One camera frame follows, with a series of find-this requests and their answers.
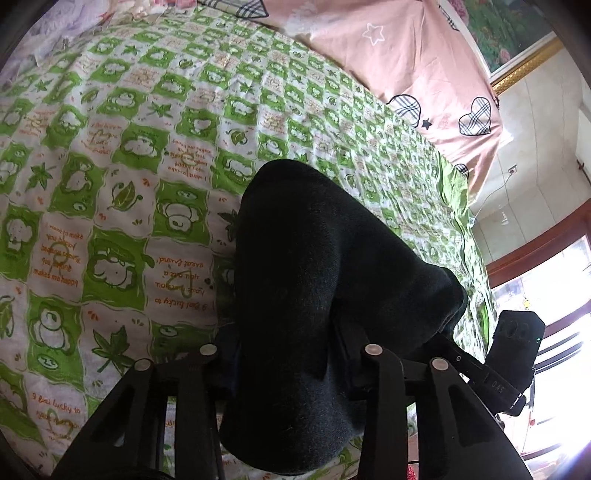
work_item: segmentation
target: pink blanket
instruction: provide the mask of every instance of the pink blanket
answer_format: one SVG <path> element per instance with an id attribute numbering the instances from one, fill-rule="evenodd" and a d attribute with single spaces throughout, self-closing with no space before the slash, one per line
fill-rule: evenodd
<path id="1" fill-rule="evenodd" d="M 475 199 L 502 132 L 498 99 L 437 0 L 263 3 L 268 17 L 253 20 L 277 27 L 357 77 L 451 163 L 467 167 Z"/>

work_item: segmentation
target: cable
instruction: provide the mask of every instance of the cable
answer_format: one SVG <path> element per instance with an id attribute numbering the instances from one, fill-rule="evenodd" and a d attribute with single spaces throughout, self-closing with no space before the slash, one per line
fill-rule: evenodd
<path id="1" fill-rule="evenodd" d="M 476 221 L 476 218 L 478 217 L 478 214 L 480 213 L 480 211 L 482 210 L 482 208 L 484 207 L 486 201 L 490 198 L 490 196 L 493 193 L 498 192 L 499 190 L 501 190 L 502 188 L 505 187 L 505 185 L 507 185 L 507 182 L 509 181 L 509 179 L 513 176 L 513 172 L 509 172 L 509 176 L 507 177 L 507 179 L 505 180 L 505 183 L 503 185 L 501 185 L 499 188 L 497 188 L 496 190 L 493 190 L 492 192 L 490 192 L 487 197 L 484 199 L 484 202 L 482 202 L 482 206 L 478 209 L 478 211 L 476 212 L 476 215 L 474 216 L 474 220 Z"/>

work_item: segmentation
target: wooden window frame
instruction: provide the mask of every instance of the wooden window frame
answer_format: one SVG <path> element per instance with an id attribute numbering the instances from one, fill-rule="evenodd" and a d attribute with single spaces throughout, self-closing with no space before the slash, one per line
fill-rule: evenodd
<path id="1" fill-rule="evenodd" d="M 503 283 L 529 272 L 583 236 L 587 236 L 591 245 L 591 199 L 547 232 L 503 258 L 488 264 L 486 271 L 491 288 L 503 285 Z M 548 325 L 544 332 L 544 338 L 568 327 L 587 313 L 591 313 L 591 294 L 589 301 L 582 307 Z"/>

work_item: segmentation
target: wall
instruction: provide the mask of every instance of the wall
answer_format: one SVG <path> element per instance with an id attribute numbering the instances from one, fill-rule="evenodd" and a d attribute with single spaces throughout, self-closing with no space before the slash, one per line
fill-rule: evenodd
<path id="1" fill-rule="evenodd" d="M 591 103 L 581 79 L 562 50 L 501 95 L 501 117 L 514 140 L 499 150 L 472 207 L 480 211 L 473 231 L 486 263 L 525 245 L 591 198 L 576 163 L 579 108 L 585 99 Z M 514 164 L 517 173 L 503 187 Z"/>

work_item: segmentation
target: bed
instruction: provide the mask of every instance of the bed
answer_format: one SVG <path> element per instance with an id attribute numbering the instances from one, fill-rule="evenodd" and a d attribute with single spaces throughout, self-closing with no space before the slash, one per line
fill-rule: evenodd
<path id="1" fill-rule="evenodd" d="M 177 358 L 232 321 L 241 194 L 276 158 L 312 165 L 450 268 L 469 295 L 456 340 L 483 359 L 495 314 L 466 179 L 396 110 L 298 41 L 202 5 L 113 21 L 20 76 L 0 97 L 13 448 L 50 473 L 135 360 Z M 307 477 L 353 476 L 360 447 Z M 224 464 L 229 479 L 278 478 L 228 452 Z"/>

